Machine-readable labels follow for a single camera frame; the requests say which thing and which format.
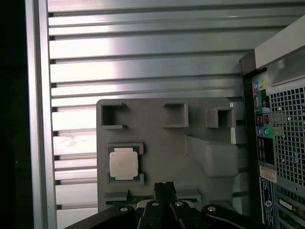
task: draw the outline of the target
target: dark background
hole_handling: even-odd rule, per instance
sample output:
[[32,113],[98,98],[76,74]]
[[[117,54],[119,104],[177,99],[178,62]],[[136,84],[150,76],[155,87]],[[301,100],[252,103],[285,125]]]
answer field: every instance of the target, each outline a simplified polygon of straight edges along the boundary
[[33,228],[24,2],[2,1],[0,7],[1,211],[3,225],[15,229]]

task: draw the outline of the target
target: corrugated metal wall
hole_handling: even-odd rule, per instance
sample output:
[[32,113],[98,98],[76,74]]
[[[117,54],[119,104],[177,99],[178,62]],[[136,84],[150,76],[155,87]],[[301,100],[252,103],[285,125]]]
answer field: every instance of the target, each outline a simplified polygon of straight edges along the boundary
[[58,227],[97,211],[99,99],[226,96],[240,106],[238,60],[304,12],[300,0],[49,0]]

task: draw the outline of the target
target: mesh panel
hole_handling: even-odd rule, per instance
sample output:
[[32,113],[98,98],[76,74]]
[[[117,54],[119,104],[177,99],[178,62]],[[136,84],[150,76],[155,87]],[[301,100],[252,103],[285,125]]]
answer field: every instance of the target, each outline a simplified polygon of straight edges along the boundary
[[305,185],[305,87],[270,96],[278,176]]

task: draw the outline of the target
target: ventilation grille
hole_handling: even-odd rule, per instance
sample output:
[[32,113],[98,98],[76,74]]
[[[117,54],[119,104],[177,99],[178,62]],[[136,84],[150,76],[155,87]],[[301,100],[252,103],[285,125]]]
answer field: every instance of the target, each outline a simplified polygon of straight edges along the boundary
[[279,216],[280,219],[285,221],[287,224],[292,226],[294,229],[304,229],[304,227],[300,223],[295,221],[293,218],[291,218],[289,215],[287,215],[283,211],[278,210],[278,216]]
[[277,190],[280,193],[286,195],[287,197],[290,197],[291,199],[293,199],[293,200],[295,200],[295,201],[305,205],[305,198],[303,198],[303,197],[301,197],[301,196],[299,196],[299,195],[297,195],[297,194],[295,194],[295,193],[293,193],[291,191],[288,191],[287,189],[285,189],[283,187],[277,186]]
[[280,229],[288,229],[288,228],[285,227],[283,224],[280,223]]
[[277,175],[305,185],[305,87],[270,96]]

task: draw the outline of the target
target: colored audio port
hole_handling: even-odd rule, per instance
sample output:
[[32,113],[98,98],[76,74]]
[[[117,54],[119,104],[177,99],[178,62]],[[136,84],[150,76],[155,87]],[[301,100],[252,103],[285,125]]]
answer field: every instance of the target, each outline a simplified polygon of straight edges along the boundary
[[258,137],[264,137],[264,128],[257,126],[256,127],[256,134]]
[[265,135],[269,135],[269,134],[270,134],[270,132],[269,132],[268,129],[265,129],[265,130],[264,130],[264,133],[265,133]]

